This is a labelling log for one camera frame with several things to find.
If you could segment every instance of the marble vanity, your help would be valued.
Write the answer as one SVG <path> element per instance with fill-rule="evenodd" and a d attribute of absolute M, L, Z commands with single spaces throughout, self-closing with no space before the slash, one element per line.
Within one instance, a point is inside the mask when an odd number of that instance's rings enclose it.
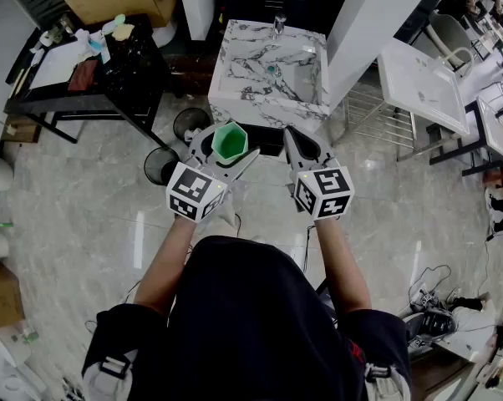
<path fill-rule="evenodd" d="M 323 34 L 231 20 L 209 90 L 216 122 L 316 131 L 329 116 L 328 57 Z"/>

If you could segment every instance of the marker cube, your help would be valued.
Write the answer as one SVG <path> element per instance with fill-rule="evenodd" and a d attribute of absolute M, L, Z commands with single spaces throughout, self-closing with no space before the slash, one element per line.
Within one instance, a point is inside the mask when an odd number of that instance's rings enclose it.
<path fill-rule="evenodd" d="M 346 166 L 297 173 L 294 198 L 314 220 L 345 214 L 353 194 Z"/>
<path fill-rule="evenodd" d="M 179 162 L 166 187 L 166 206 L 199 223 L 222 203 L 226 191 L 227 184 Z"/>

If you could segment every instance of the tiled floor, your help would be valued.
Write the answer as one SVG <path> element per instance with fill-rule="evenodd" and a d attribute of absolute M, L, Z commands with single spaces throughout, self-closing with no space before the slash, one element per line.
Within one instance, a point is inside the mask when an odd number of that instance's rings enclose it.
<path fill-rule="evenodd" d="M 188 107 L 208 109 L 206 97 L 176 100 L 165 94 L 155 132 L 181 156 L 172 121 Z M 343 109 L 336 110 L 325 136 L 342 132 Z M 19 276 L 28 322 L 40 340 L 29 360 L 60 396 L 63 375 L 79 381 L 90 341 L 85 322 L 112 307 L 142 277 L 173 221 L 164 189 L 152 185 L 143 162 L 155 145 L 125 122 L 68 122 L 77 134 L 71 145 L 44 131 L 38 145 L 8 145 L 13 188 L 0 193 L 0 222 L 11 243 L 7 264 Z M 392 145 L 354 135 L 335 150 L 353 177 L 356 197 L 339 221 L 370 288 L 373 306 L 397 313 L 408 302 L 409 285 L 425 267 L 448 264 L 451 276 L 440 286 L 456 286 L 474 296 L 485 277 L 484 240 L 488 226 L 479 176 L 462 178 L 461 163 L 429 166 L 427 157 L 395 161 Z M 263 236 L 302 264 L 307 227 L 285 184 L 284 158 L 261 157 L 235 189 L 240 236 Z M 323 279 L 316 232 L 309 242 L 307 277 Z M 503 236 L 488 244 L 490 291 L 503 307 Z M 447 271 L 426 272 L 433 287 Z"/>

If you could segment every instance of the green cup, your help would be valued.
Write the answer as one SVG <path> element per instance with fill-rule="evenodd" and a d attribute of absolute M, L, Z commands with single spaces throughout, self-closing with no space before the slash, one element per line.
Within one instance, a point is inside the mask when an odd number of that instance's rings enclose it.
<path fill-rule="evenodd" d="M 236 122 L 230 122 L 215 131 L 211 147 L 216 161 L 229 165 L 248 151 L 248 134 Z"/>

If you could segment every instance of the marble sink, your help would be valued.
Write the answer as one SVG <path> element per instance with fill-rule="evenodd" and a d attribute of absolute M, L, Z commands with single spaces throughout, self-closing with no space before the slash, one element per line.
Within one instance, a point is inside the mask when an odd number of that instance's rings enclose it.
<path fill-rule="evenodd" d="M 271 24 L 227 24 L 209 89 L 213 117 L 314 132 L 329 116 L 326 38 L 292 27 L 279 40 L 271 34 Z"/>

